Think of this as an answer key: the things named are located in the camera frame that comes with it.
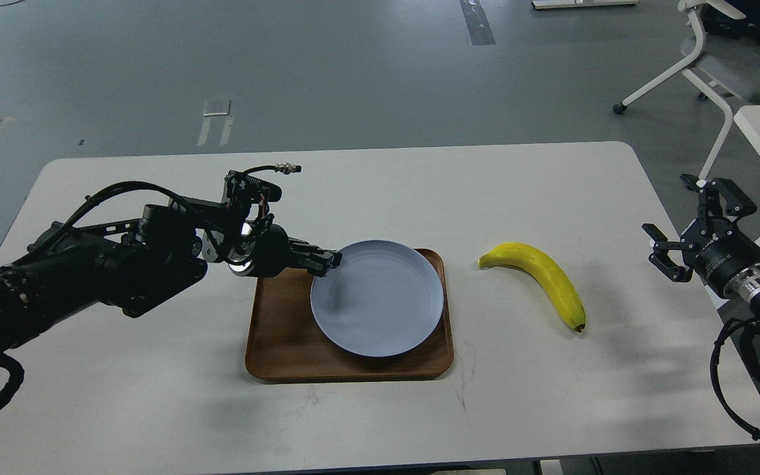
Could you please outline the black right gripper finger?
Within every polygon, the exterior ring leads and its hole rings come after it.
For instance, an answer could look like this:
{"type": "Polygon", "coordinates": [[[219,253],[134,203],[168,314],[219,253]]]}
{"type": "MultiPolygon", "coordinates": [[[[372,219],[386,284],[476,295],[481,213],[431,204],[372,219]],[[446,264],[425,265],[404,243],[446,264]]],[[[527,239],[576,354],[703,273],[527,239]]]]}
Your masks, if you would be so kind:
{"type": "Polygon", "coordinates": [[[685,267],[685,265],[677,265],[670,258],[669,252],[689,251],[693,249],[693,244],[682,239],[670,241],[658,226],[651,223],[642,224],[642,230],[652,240],[652,253],[648,256],[649,262],[672,282],[690,282],[691,277],[693,277],[693,269],[685,267]]]}
{"type": "Polygon", "coordinates": [[[700,232],[734,231],[739,220],[757,212],[755,202],[731,179],[681,174],[680,180],[699,196],[695,225],[700,232]]]}

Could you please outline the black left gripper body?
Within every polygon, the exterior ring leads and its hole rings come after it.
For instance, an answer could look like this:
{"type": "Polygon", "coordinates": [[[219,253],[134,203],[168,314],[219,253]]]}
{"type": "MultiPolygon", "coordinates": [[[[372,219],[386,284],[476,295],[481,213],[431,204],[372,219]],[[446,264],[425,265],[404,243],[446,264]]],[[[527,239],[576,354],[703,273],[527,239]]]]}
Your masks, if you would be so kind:
{"type": "Polygon", "coordinates": [[[228,264],[228,268],[236,276],[272,278],[290,268],[293,262],[286,230],[278,224],[272,224],[256,241],[250,261],[242,265],[228,264]]]}

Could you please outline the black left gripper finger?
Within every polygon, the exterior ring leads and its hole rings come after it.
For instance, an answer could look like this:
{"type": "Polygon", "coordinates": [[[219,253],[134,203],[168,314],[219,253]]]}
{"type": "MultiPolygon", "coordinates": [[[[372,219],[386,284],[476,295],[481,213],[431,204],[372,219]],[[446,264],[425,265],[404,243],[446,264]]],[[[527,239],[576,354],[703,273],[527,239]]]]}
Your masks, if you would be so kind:
{"type": "Polygon", "coordinates": [[[288,268],[306,270],[313,276],[326,276],[342,262],[340,251],[322,249],[304,240],[288,240],[288,268]]]}

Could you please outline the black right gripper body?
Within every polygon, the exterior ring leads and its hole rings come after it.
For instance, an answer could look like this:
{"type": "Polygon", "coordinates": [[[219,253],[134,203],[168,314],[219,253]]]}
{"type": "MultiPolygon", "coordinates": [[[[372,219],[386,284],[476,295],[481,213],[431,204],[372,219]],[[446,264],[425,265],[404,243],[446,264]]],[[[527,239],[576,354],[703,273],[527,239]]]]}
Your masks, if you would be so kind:
{"type": "Polygon", "coordinates": [[[720,298],[738,295],[735,277],[748,269],[760,271],[760,247],[731,222],[717,220],[712,231],[692,222],[682,235],[683,261],[720,298]]]}

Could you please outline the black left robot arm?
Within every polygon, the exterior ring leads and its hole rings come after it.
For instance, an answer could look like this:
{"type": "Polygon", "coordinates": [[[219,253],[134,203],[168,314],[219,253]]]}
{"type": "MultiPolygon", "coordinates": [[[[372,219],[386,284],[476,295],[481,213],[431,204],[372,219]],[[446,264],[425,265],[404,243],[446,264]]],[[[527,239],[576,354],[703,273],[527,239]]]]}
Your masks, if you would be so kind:
{"type": "Polygon", "coordinates": [[[323,277],[338,267],[340,252],[274,224],[270,205],[282,189],[258,171],[229,171],[219,201],[118,181],[0,267],[0,411],[24,381],[8,351],[96,303],[137,318],[200,282],[211,263],[259,278],[286,269],[323,277]]]}

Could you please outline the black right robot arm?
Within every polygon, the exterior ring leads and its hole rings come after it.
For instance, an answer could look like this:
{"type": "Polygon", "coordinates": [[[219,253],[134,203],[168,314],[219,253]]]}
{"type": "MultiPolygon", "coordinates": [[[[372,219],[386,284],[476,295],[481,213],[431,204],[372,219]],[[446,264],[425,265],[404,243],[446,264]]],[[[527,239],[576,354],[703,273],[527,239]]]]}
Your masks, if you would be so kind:
{"type": "Polygon", "coordinates": [[[681,180],[697,196],[697,215],[674,240],[658,226],[643,224],[652,240],[648,260],[672,282],[690,282],[696,274],[721,300],[745,301],[751,315],[721,330],[710,358],[710,379],[720,393],[720,351],[726,339],[739,332],[742,359],[760,382],[760,246],[738,225],[757,205],[730,179],[682,174],[681,180]]]}

